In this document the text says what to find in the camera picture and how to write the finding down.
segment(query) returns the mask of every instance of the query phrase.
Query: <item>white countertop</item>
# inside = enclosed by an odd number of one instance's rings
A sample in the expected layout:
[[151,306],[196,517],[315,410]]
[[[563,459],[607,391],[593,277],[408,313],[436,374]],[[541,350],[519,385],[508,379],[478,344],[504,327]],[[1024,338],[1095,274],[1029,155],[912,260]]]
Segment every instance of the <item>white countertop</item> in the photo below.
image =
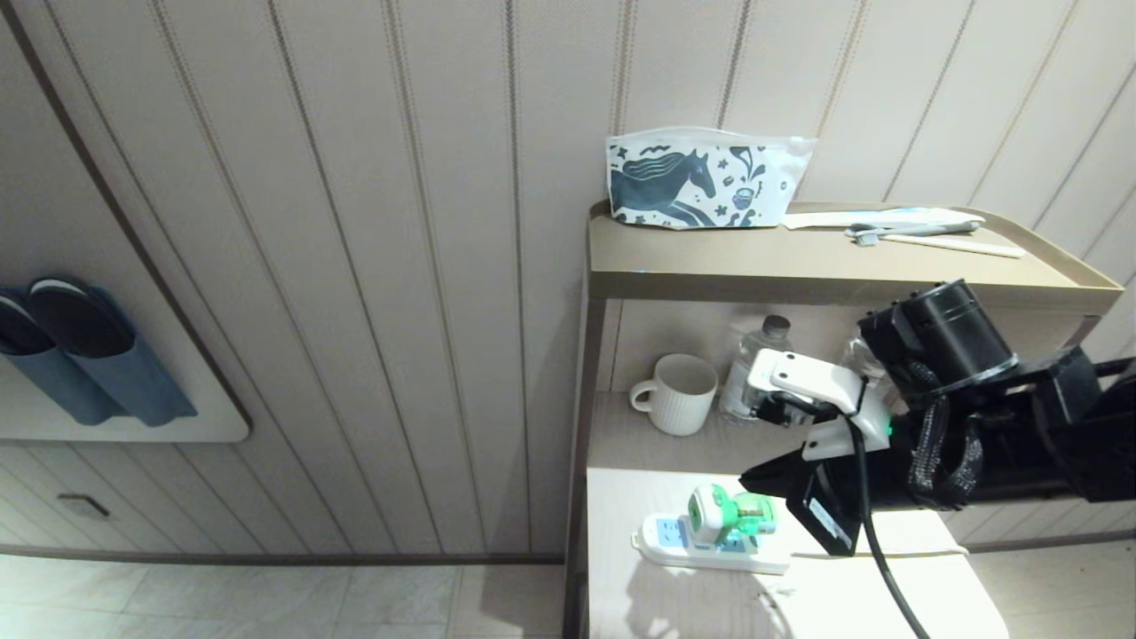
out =
[[[591,637],[778,637],[768,606],[787,621],[791,633],[785,637],[912,636],[867,556],[794,556],[780,576],[676,569],[644,559],[630,545],[632,533],[649,514],[684,513],[691,491],[702,482],[719,483],[732,492],[742,490],[733,474],[588,468]],[[879,513],[875,521],[885,551],[954,546],[932,512]],[[787,511],[779,513],[778,526],[770,543],[821,554]],[[997,609],[964,556],[896,557],[888,564],[935,639],[1006,636]]]

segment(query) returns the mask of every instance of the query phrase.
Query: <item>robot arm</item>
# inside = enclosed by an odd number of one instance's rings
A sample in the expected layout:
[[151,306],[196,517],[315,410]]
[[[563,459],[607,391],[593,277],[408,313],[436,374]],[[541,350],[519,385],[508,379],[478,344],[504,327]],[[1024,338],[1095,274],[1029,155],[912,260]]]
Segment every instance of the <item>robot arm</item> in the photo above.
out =
[[[1094,366],[1079,347],[1020,363],[964,282],[941,283],[860,322],[910,410],[891,415],[847,368],[761,351],[749,383],[762,416],[813,417],[804,447],[747,471],[784,497],[832,555],[852,555],[864,515],[853,454],[864,442],[872,509],[959,509],[1079,496],[1136,499],[1136,364]],[[1106,391],[1100,377],[1120,374]]]

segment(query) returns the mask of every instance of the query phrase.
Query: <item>black cable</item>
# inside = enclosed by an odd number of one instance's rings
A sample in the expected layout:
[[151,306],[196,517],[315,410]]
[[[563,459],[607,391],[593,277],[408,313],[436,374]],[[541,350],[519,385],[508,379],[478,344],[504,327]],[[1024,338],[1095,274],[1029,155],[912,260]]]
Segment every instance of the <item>black cable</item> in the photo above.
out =
[[929,639],[927,631],[922,629],[919,620],[916,619],[916,614],[911,612],[908,600],[903,598],[903,592],[900,592],[900,587],[895,583],[895,578],[892,576],[892,569],[887,567],[887,559],[884,558],[884,551],[879,548],[879,539],[876,538],[876,526],[871,523],[871,495],[868,490],[868,455],[863,449],[863,434],[852,423],[852,420],[849,420],[847,415],[844,416],[844,421],[847,422],[849,430],[852,431],[852,448],[855,450],[857,467],[860,471],[860,516],[863,518],[863,533],[868,538],[868,546],[871,547],[871,556],[876,559],[879,575],[884,578],[884,583],[887,584],[887,590],[892,594],[892,598],[895,599],[895,605],[903,613],[903,619],[908,620],[908,625],[911,626],[911,630],[919,639]]

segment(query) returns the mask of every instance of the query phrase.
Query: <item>bottle cap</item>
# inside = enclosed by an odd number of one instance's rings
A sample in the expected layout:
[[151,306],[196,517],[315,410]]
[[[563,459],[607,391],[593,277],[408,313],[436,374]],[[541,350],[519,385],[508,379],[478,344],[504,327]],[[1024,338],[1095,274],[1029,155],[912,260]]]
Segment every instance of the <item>bottle cap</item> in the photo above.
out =
[[765,323],[761,324],[761,330],[771,337],[784,338],[788,334],[790,329],[788,320],[782,317],[780,315],[769,315],[766,317]]

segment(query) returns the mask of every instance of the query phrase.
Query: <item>white pouch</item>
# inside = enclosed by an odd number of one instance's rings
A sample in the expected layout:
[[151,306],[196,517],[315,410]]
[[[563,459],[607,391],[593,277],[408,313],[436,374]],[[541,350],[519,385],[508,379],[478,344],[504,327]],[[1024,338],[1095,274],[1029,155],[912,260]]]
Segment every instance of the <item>white pouch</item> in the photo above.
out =
[[608,138],[611,215],[671,229],[777,226],[816,146],[693,126]]

